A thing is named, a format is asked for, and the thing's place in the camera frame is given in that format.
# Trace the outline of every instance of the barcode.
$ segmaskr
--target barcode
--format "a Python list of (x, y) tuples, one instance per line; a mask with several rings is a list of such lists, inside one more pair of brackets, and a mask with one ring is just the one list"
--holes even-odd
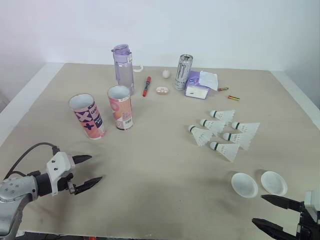
[(129, 124), (132, 121), (132, 118), (130, 118), (128, 121), (125, 121), (125, 124)]

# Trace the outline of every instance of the white tissue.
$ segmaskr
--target white tissue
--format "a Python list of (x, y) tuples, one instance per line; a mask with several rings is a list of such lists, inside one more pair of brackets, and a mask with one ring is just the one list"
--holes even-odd
[(199, 84), (213, 90), (218, 90), (218, 75), (211, 72), (201, 71)]

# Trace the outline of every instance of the beige table surface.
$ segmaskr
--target beige table surface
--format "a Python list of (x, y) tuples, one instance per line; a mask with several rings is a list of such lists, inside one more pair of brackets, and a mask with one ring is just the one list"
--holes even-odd
[[(287, 182), (286, 197), (303, 201), (305, 191), (320, 183), (320, 132), (288, 92), (268, 71), (206, 69), (217, 73), (226, 92), (212, 92), (201, 100), (183, 96), (162, 78), (163, 67), (134, 73), (134, 125), (116, 129), (107, 90), (116, 84), (112, 65), (65, 64), (30, 111), (0, 147), (4, 176), (31, 145), (50, 142), (70, 154), (92, 154), (76, 166), (74, 183), (103, 176), (94, 188), (77, 196), (67, 191), (39, 197), (24, 210), (20, 230), (143, 239), (263, 240), (270, 239), (251, 222), (264, 218), (295, 234), (299, 214), (277, 208), (259, 195), (267, 194), (261, 174), (272, 170)], [(141, 96), (147, 76), (152, 82)], [(168, 86), (169, 95), (157, 95)], [(90, 93), (100, 110), (106, 136), (89, 140), (82, 132), (68, 100)], [(228, 95), (241, 101), (227, 99)], [(187, 126), (211, 119), (210, 110), (235, 109), (234, 120), (261, 122), (248, 151), (240, 149), (234, 163), (207, 145), (199, 147)], [(213, 141), (224, 142), (214, 137)], [(28, 155), (17, 170), (44, 171), (51, 148)], [(259, 185), (258, 196), (246, 199), (231, 187), (231, 176), (244, 172)]]

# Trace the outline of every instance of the robotic arm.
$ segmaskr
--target robotic arm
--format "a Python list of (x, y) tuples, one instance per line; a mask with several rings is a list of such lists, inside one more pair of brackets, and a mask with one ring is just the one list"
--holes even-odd
[(320, 188), (307, 191), (304, 201), (295, 201), (283, 196), (262, 195), (264, 200), (283, 208), (300, 213), (296, 235), (283, 231), (283, 227), (260, 218), (253, 218), (252, 222), (263, 232), (277, 240), (320, 240)]
[(72, 169), (76, 164), (82, 163), (92, 156), (69, 156), (65, 152), (58, 151), (46, 164), (46, 173), (31, 172), (24, 177), (7, 178), (0, 183), (0, 240), (14, 240), (22, 221), (25, 206), (37, 200), (38, 196), (52, 193), (58, 194), (63, 190), (69, 190), (70, 194), (77, 195), (94, 185), (102, 177), (92, 178), (83, 185), (72, 184), (74, 177)]

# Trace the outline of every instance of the red marker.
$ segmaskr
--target red marker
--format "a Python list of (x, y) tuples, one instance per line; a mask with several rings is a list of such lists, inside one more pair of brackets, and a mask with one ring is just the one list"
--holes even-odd
[(142, 94), (143, 97), (145, 97), (147, 95), (148, 87), (149, 87), (150, 82), (151, 82), (151, 77), (148, 76), (147, 79), (146, 79), (146, 82), (145, 82), (145, 87), (143, 89), (143, 94)]

